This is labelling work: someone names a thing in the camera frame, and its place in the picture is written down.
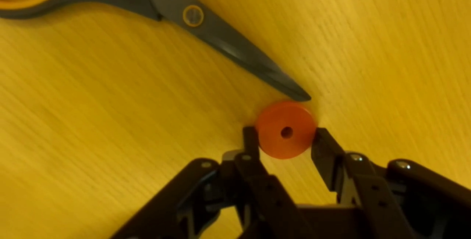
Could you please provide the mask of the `round orange block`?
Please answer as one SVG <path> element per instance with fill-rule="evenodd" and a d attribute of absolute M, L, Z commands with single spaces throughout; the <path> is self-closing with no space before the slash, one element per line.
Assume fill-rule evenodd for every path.
<path fill-rule="evenodd" d="M 311 147 L 317 123 L 303 104 L 282 101 L 262 110 L 255 128 L 265 154 L 276 159 L 291 159 Z"/>

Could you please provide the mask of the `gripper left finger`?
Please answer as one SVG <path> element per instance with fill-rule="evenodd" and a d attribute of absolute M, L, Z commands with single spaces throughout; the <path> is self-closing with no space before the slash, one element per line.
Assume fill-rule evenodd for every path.
<path fill-rule="evenodd" d="M 262 165 L 255 128 L 242 134 L 242 150 L 224 153 L 220 163 L 189 162 L 110 239 L 200 239 L 228 207 L 242 226 L 238 239 L 315 239 L 281 182 Z"/>

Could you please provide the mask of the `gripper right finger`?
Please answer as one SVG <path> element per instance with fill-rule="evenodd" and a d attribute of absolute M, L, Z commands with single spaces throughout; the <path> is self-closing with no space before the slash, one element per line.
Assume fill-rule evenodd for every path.
<path fill-rule="evenodd" d="M 409 159 L 380 167 L 325 128 L 311 159 L 337 203 L 360 210 L 372 239 L 471 239 L 471 189 Z"/>

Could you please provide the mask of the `grey and orange scissors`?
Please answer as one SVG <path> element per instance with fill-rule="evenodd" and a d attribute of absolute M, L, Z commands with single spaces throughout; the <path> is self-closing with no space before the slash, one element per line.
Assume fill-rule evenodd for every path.
<path fill-rule="evenodd" d="M 34 18 L 66 4 L 80 2 L 105 3 L 155 21 L 171 21 L 289 98 L 299 102 L 311 100 L 311 96 L 266 53 L 199 0 L 0 1 L 0 18 Z"/>

